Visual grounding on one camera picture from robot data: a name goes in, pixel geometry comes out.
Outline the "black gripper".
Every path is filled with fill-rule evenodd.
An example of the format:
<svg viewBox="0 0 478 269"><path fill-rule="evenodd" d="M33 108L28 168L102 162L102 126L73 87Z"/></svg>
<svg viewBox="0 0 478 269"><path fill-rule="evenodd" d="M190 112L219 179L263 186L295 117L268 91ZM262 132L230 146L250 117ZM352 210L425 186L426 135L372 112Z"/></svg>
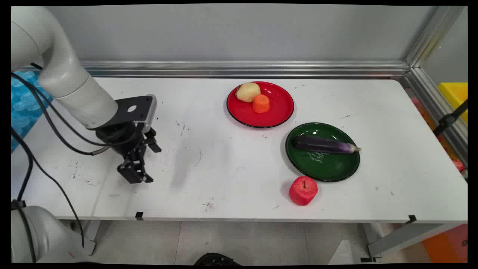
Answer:
<svg viewBox="0 0 478 269"><path fill-rule="evenodd" d="M153 178L145 170L146 147L148 146L154 153L162 151L155 139L156 131L150 128L143 134L144 128L145 123L135 124L133 121L128 121L95 130L97 138L124 158L124 162L117 167L117 171L130 184L153 182Z"/></svg>

